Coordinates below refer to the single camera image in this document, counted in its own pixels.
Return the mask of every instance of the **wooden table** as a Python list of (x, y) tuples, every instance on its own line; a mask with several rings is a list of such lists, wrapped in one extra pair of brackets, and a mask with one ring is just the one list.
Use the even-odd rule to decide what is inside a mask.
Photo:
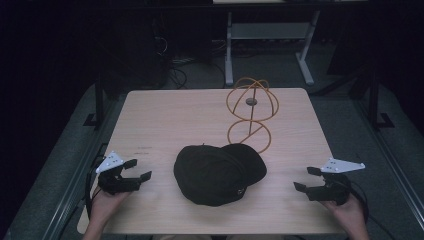
[[(272, 133), (261, 154), (268, 173), (247, 188), (245, 196), (220, 207), (195, 205), (182, 194), (173, 175), (179, 151), (187, 145), (224, 146), (227, 131), (239, 119), (226, 106), (230, 89), (134, 91), (128, 94), (106, 153), (138, 159), (124, 177), (153, 171), (151, 180), (134, 192), (109, 222), (105, 232), (125, 234), (321, 234), (342, 232), (327, 210), (297, 192), (293, 181), (322, 186), (306, 167), (321, 167), (332, 156), (307, 93), (271, 89), (280, 102), (277, 114), (264, 121)], [(269, 113), (264, 94), (257, 94), (255, 117)], [(237, 111), (250, 112), (243, 101)], [(232, 138), (248, 129), (233, 128)], [(259, 131), (246, 142), (261, 148)], [(83, 233), (88, 219), (78, 224)]]

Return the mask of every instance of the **desk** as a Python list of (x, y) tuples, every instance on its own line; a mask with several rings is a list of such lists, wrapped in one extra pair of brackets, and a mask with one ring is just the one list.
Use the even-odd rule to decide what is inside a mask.
[[(308, 175), (306, 167), (320, 167), (332, 156), (303, 89), (272, 89), (280, 102), (280, 109), (273, 118), (263, 122), (272, 133), (271, 146), (261, 154), (268, 173), (260, 182), (248, 187), (241, 200), (221, 207), (208, 207), (195, 205), (182, 195), (173, 175), (176, 156), (187, 145), (228, 144), (227, 130), (239, 120), (227, 109), (229, 92), (230, 89), (158, 90), (128, 94), (106, 152), (114, 150), (125, 160), (138, 159), (138, 165), (124, 170), (123, 176), (134, 177), (147, 171), (153, 173), (151, 180), (143, 183), (140, 190), (123, 204), (105, 232), (342, 232), (324, 207), (310, 202), (293, 186), (293, 181), (322, 186), (322, 179)], [(262, 107), (265, 99), (265, 96), (257, 94), (256, 116), (266, 111), (266, 107)], [(249, 145), (255, 148), (263, 144), (260, 140), (255, 141)], [(87, 224), (84, 212), (78, 231), (83, 233)]]
[[(367, 0), (339, 0), (335, 2), (356, 2)], [(287, 3), (284, 0), (214, 0), (214, 4), (271, 4)], [(304, 39), (305, 44), (302, 50), (296, 53), (296, 60), (299, 64), (302, 75), (307, 85), (313, 85), (314, 79), (306, 63), (306, 55), (314, 35), (320, 11), (315, 11), (309, 22), (298, 23), (232, 23), (231, 12), (228, 14), (227, 24), (227, 51), (225, 56), (225, 83), (229, 86), (233, 84), (233, 67), (231, 60), (231, 40), (232, 39)]]

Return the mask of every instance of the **black cap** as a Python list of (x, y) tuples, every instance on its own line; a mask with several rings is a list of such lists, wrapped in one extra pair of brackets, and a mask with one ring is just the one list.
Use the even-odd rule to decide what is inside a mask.
[(259, 154), (245, 144), (222, 148), (184, 147), (177, 156), (174, 175), (183, 195), (192, 202), (220, 206), (244, 196), (246, 188), (266, 175)]

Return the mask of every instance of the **wire frame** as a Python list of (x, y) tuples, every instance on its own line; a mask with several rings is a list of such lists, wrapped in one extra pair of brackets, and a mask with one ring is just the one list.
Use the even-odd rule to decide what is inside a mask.
[[(230, 103), (229, 103), (230, 96), (235, 92), (239, 92), (238, 90), (242, 91), (242, 93), (241, 93), (240, 97), (237, 99), (236, 103), (234, 104), (234, 107), (231, 107)], [(265, 92), (266, 96), (269, 99), (270, 105), (271, 105), (271, 112), (269, 113), (269, 115), (267, 115), (266, 117), (263, 117), (263, 118), (259, 118), (259, 119), (254, 118), (255, 105), (257, 103), (257, 100), (256, 100), (257, 90), (262, 90), (262, 91)], [(246, 96), (246, 94), (248, 94), (249, 92), (252, 92), (252, 91), (253, 91), (253, 96), (252, 96), (252, 98), (249, 98), (252, 102), (252, 104), (250, 105), (251, 106), (250, 118), (245, 118), (245, 117), (242, 117), (239, 114), (237, 114), (236, 110), (237, 110), (237, 107), (239, 106), (240, 101)], [(227, 132), (228, 142), (233, 143), (231, 141), (230, 133), (231, 133), (231, 130), (234, 128), (234, 126), (236, 126), (240, 123), (243, 123), (243, 122), (249, 122), (249, 133), (239, 143), (245, 142), (250, 137), (252, 137), (255, 133), (257, 133), (259, 130), (265, 129), (267, 134), (268, 134), (268, 143), (261, 151), (258, 151), (258, 153), (262, 153), (265, 150), (267, 150), (269, 148), (269, 146), (271, 145), (271, 141), (272, 141), (271, 131), (262, 122), (274, 117), (277, 114), (277, 112), (280, 108), (280, 103), (278, 102), (277, 97), (269, 90), (268, 82), (266, 80), (263, 80), (263, 79), (262, 80), (255, 80), (253, 78), (248, 78), (248, 77), (240, 78), (236, 82), (236, 84), (234, 85), (234, 89), (230, 93), (228, 93), (227, 99), (226, 99), (226, 104), (227, 104), (227, 108), (231, 112), (231, 114), (233, 114), (234, 116), (236, 116), (237, 118), (240, 119), (239, 121), (232, 124), (230, 126), (230, 128), (228, 129), (228, 132)], [(252, 131), (253, 123), (256, 123), (257, 125), (259, 125), (259, 127)]]

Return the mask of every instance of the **hand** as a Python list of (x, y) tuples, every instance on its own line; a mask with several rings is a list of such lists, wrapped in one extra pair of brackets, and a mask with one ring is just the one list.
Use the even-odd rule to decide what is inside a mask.
[(93, 193), (90, 222), (83, 240), (100, 239), (107, 221), (130, 194), (130, 192), (124, 192), (111, 195), (96, 187)]
[(321, 204), (330, 210), (351, 240), (369, 239), (362, 205), (355, 196), (349, 194), (347, 202), (340, 206), (334, 201), (323, 201)]

